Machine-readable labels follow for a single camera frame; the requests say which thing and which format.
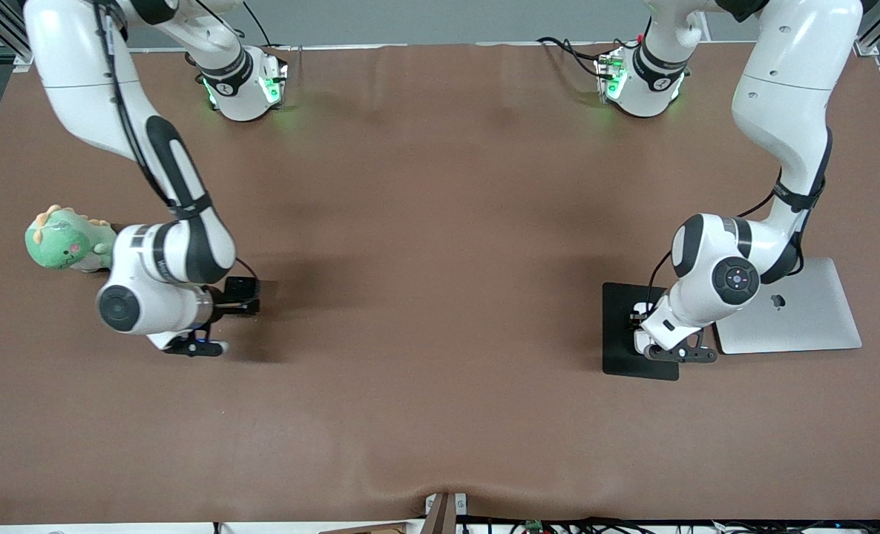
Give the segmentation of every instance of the black mat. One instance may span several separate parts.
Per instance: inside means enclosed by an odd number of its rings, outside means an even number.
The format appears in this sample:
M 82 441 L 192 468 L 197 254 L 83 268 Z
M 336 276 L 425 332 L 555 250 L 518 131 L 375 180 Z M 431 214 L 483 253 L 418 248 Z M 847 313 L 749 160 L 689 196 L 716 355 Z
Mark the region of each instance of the black mat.
M 664 288 L 651 288 L 657 301 Z M 604 283 L 602 285 L 602 371 L 606 375 L 654 380 L 677 380 L 675 362 L 654 362 L 634 350 L 629 315 L 637 302 L 648 298 L 648 286 Z

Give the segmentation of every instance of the brown cloth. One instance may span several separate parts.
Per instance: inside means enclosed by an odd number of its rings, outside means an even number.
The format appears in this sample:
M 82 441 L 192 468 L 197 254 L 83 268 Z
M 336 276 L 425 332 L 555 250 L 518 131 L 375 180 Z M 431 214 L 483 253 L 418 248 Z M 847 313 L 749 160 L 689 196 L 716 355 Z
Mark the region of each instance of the brown cloth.
M 218 359 L 114 334 L 94 308 L 105 276 L 27 256 L 53 203 L 168 212 L 132 162 L 64 132 L 36 75 L 13 76 L 0 523 L 388 520 L 440 490 L 518 517 L 880 518 L 872 59 L 850 59 L 830 103 L 805 240 L 835 258 L 864 348 L 725 356 L 675 383 L 600 371 L 602 283 L 646 283 L 688 216 L 773 185 L 777 162 L 732 122 L 748 54 L 702 45 L 681 98 L 634 119 L 555 47 L 292 53 L 288 105 L 250 124 L 207 108 L 181 54 L 138 56 L 266 280 L 257 319 L 216 325 Z

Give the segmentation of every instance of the black cable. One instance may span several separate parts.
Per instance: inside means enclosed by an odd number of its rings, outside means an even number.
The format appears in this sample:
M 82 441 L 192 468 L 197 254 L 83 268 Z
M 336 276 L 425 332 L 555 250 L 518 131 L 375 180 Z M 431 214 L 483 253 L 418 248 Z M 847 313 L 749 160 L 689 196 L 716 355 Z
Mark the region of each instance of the black cable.
M 811 210 L 806 213 L 806 219 L 803 219 L 803 227 L 799 231 L 799 237 L 796 237 L 796 257 L 799 258 L 799 267 L 792 271 L 792 273 L 787 274 L 788 277 L 802 273 L 803 267 L 806 267 L 806 258 L 803 257 L 803 230 L 806 230 L 806 225 L 810 222 L 810 215 L 812 215 Z
M 131 146 L 131 150 L 134 152 L 134 161 L 137 163 L 137 166 L 140 167 L 140 171 L 142 172 L 142 175 L 144 175 L 146 183 L 151 186 L 151 189 L 156 193 L 156 196 L 162 200 L 162 203 L 165 203 L 166 207 L 170 207 L 173 205 L 173 202 L 166 196 L 166 193 L 162 191 L 162 187 L 160 187 L 156 178 L 153 177 L 151 169 L 146 165 L 146 158 L 142 152 L 140 143 L 137 141 L 136 134 L 134 133 L 134 123 L 131 122 L 131 116 L 129 116 L 127 112 L 127 104 L 124 102 L 124 93 L 122 93 L 122 89 L 120 88 L 120 80 L 117 78 L 117 63 L 114 60 L 114 55 L 111 54 L 110 43 L 108 43 L 112 38 L 111 33 L 109 33 L 104 26 L 105 18 L 101 17 L 100 9 L 100 4 L 95 2 L 93 4 L 93 17 L 94 21 L 97 23 L 97 31 L 100 33 L 100 44 L 102 50 L 104 50 L 104 59 L 107 60 L 107 67 L 110 70 L 105 76 L 111 79 L 111 87 L 114 88 L 114 104 L 117 106 L 117 115 L 120 117 L 121 128 L 124 131 L 125 138 L 127 138 L 127 143 Z
M 762 208 L 763 206 L 765 206 L 766 203 L 769 202 L 769 201 L 772 200 L 772 199 L 773 199 L 773 192 L 770 191 L 770 192 L 769 192 L 769 195 L 766 196 L 766 199 L 760 200 L 760 203 L 756 204 L 756 206 L 753 206 L 753 207 L 750 208 L 749 210 L 746 210 L 745 212 L 741 213 L 740 215 L 738 215 L 738 217 L 746 217 L 746 216 L 748 216 L 749 214 L 751 214 L 751 213 L 755 212 L 756 210 L 758 210 L 758 209 Z
M 542 44 L 554 43 L 556 45 L 559 45 L 559 48 L 562 48 L 563 51 L 568 52 L 569 54 L 572 54 L 572 57 L 575 58 L 576 63 L 578 63 L 579 67 L 581 67 L 582 70 L 584 70 L 585 72 L 588 72 L 589 74 L 591 74 L 592 76 L 595 76 L 596 78 L 601 78 L 602 80 L 612 80 L 613 79 L 612 76 L 610 76 L 608 74 L 600 74 L 599 72 L 593 71 L 591 68 L 588 67 L 588 65 L 586 65 L 585 63 L 582 63 L 582 59 L 585 59 L 587 61 L 595 61 L 599 57 L 597 55 L 586 54 L 585 52 L 579 52 L 578 50 L 575 50 L 575 48 L 572 47 L 572 43 L 568 39 L 566 39 L 565 41 L 559 41 L 555 37 L 542 37 L 542 38 L 536 39 L 536 42 L 542 43 Z
M 226 23 L 226 21 L 223 20 L 223 17 L 220 17 L 219 15 L 217 15 L 216 11 L 210 10 L 209 6 L 206 6 L 206 4 L 203 3 L 203 0 L 196 0 L 196 3 L 199 4 L 200 6 L 202 6 L 203 9 L 206 10 L 207 13 L 209 13 L 216 20 L 218 20 L 220 22 L 220 24 L 222 24 L 224 27 L 226 27 L 227 30 L 231 31 L 231 33 L 235 33 L 236 35 L 239 35 L 240 39 L 244 39 L 246 37 L 245 33 L 241 33 L 241 31 L 236 30 L 235 27 L 229 26 L 229 23 Z
M 761 529 L 760 527 L 753 527 L 753 525 L 751 525 L 751 524 L 746 524 L 746 523 L 742 523 L 742 521 L 727 521 L 727 523 L 725 523 L 724 526 L 725 526 L 725 527 L 736 527 L 736 528 L 742 528 L 742 530 L 733 530 L 733 531 L 731 531 L 731 534 L 733 534 L 733 533 L 739 533 L 739 534 L 746 534 L 746 533 L 752 533 L 752 534 L 763 534 L 762 529 Z
M 647 530 L 647 528 L 641 527 L 639 524 L 633 523 L 633 521 L 621 520 L 621 519 L 608 519 L 602 518 L 599 521 L 605 521 L 610 527 L 615 528 L 616 530 L 621 530 L 621 527 L 631 528 L 631 530 L 637 530 L 641 534 L 654 534 L 651 530 Z
M 236 258 L 236 263 L 239 263 L 242 267 L 246 268 L 252 277 L 256 280 L 256 290 L 255 293 L 250 298 L 246 298 L 246 300 L 241 302 L 227 302 L 226 304 L 217 304 L 216 308 L 241 308 L 243 306 L 248 306 L 249 304 L 253 304 L 254 301 L 259 300 L 259 294 L 261 293 L 261 280 L 259 280 L 259 274 L 256 274 L 256 271 L 249 267 L 249 264 L 246 261 L 243 261 L 241 258 Z
M 647 301 L 645 301 L 648 303 L 647 315 L 650 315 L 651 312 L 654 311 L 654 307 L 656 306 L 656 302 L 651 301 L 651 290 L 653 290 L 653 288 L 654 288 L 654 277 L 657 276 L 657 272 L 661 270 L 661 267 L 663 267 L 664 262 L 667 261 L 669 257 L 671 257 L 671 251 L 668 251 L 667 254 L 664 254 L 664 257 L 661 258 L 661 261 L 658 261 L 657 266 L 655 266 L 654 270 L 651 271 L 651 279 L 648 280 L 648 299 L 647 299 Z
M 640 43 L 639 44 L 628 44 L 628 43 L 625 43 L 624 41 L 621 41 L 620 39 L 613 39 L 612 43 L 615 43 L 616 45 L 619 45 L 620 47 L 628 48 L 628 50 L 634 50 L 635 48 L 640 47 L 640 45 L 641 45 Z
M 805 527 L 799 527 L 799 528 L 797 528 L 796 531 L 797 532 L 805 532 L 807 530 L 810 530 L 810 528 L 823 527 L 824 524 L 826 524 L 826 521 L 816 521 L 816 523 L 808 524 Z
M 256 14 L 254 14 L 252 12 L 252 7 L 249 7 L 248 2 L 243 2 L 243 6 L 246 7 L 246 11 L 248 11 L 249 15 L 252 17 L 252 20 L 256 21 L 256 26 L 259 27 L 259 31 L 261 31 L 261 33 L 263 33 L 263 37 L 265 38 L 265 45 L 267 47 L 271 47 L 272 41 L 269 40 L 268 33 L 265 33 L 265 28 L 263 27 L 263 25 L 259 21 L 259 17 L 256 17 Z

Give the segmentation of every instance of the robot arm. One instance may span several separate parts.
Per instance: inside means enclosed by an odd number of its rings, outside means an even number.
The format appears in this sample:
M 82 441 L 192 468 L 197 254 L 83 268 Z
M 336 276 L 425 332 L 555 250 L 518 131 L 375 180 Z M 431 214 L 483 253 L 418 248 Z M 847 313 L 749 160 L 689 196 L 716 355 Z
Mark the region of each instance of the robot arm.
M 243 0 L 205 0 L 226 13 Z M 281 105 L 288 67 L 257 47 L 244 47 L 235 31 L 199 0 L 117 0 L 132 24 L 149 24 L 182 45 L 203 74 L 213 106 L 233 121 L 252 121 Z
M 140 87 L 120 33 L 124 17 L 107 0 L 25 5 L 37 70 L 61 124 L 90 145 L 138 162 L 175 219 L 122 230 L 97 298 L 101 317 L 118 332 L 145 334 L 158 348 L 174 349 L 219 318 L 220 295 L 205 284 L 226 276 L 236 248 L 179 133 Z
M 858 0 L 645 3 L 653 15 L 643 43 L 626 52 L 620 78 L 627 85 L 606 97 L 634 115 L 664 111 L 697 44 L 694 26 L 681 21 L 694 10 L 729 4 L 736 14 L 762 9 L 760 37 L 736 88 L 732 111 L 741 131 L 781 165 L 765 220 L 700 214 L 678 229 L 672 265 L 680 279 L 640 325 L 653 344 L 667 351 L 738 312 L 760 284 L 774 283 L 795 267 L 829 161 L 827 103 L 853 46 L 861 5 Z

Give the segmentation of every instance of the apple logo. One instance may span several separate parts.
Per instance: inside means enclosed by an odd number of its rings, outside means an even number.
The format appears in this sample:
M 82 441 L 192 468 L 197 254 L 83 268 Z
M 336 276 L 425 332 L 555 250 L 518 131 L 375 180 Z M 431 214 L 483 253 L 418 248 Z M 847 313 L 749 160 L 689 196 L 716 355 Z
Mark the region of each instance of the apple logo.
M 782 294 L 775 294 L 772 297 L 770 297 L 769 300 L 772 301 L 773 306 L 776 306 L 777 312 L 782 310 L 782 308 L 784 306 L 786 306 L 786 304 L 787 304 L 787 300 L 786 300 L 786 298 L 783 298 Z

